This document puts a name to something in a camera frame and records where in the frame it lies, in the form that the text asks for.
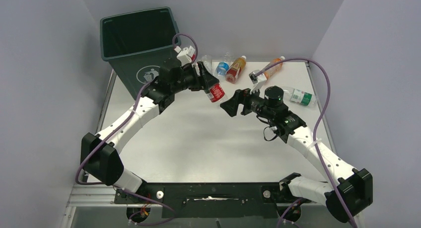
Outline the clear bottle red cap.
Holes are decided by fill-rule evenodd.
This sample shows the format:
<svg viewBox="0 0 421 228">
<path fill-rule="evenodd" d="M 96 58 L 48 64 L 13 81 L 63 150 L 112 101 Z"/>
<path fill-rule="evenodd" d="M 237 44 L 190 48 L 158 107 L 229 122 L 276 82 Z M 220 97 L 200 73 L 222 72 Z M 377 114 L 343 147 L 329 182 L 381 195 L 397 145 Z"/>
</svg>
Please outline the clear bottle red cap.
<svg viewBox="0 0 421 228">
<path fill-rule="evenodd" d="M 210 88 L 205 90 L 205 93 L 212 103 L 223 103 L 228 100 L 228 97 L 220 83 L 212 85 Z"/>
</svg>

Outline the clear bottle green cap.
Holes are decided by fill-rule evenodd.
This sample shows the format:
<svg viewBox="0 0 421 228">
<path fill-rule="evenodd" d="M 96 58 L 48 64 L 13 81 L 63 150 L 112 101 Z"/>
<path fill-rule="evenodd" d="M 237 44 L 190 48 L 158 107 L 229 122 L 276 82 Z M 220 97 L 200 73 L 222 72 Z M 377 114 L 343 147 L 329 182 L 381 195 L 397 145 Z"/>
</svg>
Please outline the clear bottle green cap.
<svg viewBox="0 0 421 228">
<path fill-rule="evenodd" d="M 283 87 L 283 91 L 284 99 L 293 103 L 306 107 L 314 107 L 317 105 L 317 97 L 312 93 L 292 87 Z"/>
</svg>

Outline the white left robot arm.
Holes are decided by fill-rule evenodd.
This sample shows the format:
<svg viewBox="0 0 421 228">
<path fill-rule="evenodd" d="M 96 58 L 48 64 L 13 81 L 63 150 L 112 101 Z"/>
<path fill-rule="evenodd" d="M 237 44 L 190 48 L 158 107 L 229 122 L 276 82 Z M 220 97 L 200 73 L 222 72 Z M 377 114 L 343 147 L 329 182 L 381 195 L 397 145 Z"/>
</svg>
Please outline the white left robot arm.
<svg viewBox="0 0 421 228">
<path fill-rule="evenodd" d="M 175 94 L 187 89 L 210 93 L 219 83 L 201 61 L 185 65 L 168 63 L 153 81 L 140 89 L 134 104 L 121 117 L 100 132 L 87 133 L 82 138 L 77 175 L 84 170 L 98 179 L 97 184 L 132 193 L 144 186 L 145 181 L 123 165 L 120 153 L 125 145 L 175 100 Z"/>
</svg>

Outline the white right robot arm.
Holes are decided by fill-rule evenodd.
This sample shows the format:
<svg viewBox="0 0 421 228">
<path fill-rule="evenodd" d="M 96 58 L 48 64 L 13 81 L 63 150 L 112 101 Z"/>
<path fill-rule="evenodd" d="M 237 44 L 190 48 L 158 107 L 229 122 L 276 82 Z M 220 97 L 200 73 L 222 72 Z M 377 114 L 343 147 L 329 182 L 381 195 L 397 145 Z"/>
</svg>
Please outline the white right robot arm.
<svg viewBox="0 0 421 228">
<path fill-rule="evenodd" d="M 234 117 L 239 105 L 243 105 L 241 115 L 255 113 L 276 137 L 302 154 L 327 180 L 323 183 L 291 175 L 281 180 L 279 194 L 284 201 L 300 197 L 322 204 L 341 223 L 350 223 L 373 203 L 372 174 L 348 164 L 316 138 L 306 123 L 285 105 L 280 87 L 268 87 L 264 97 L 249 88 L 238 89 L 220 107 Z"/>
</svg>

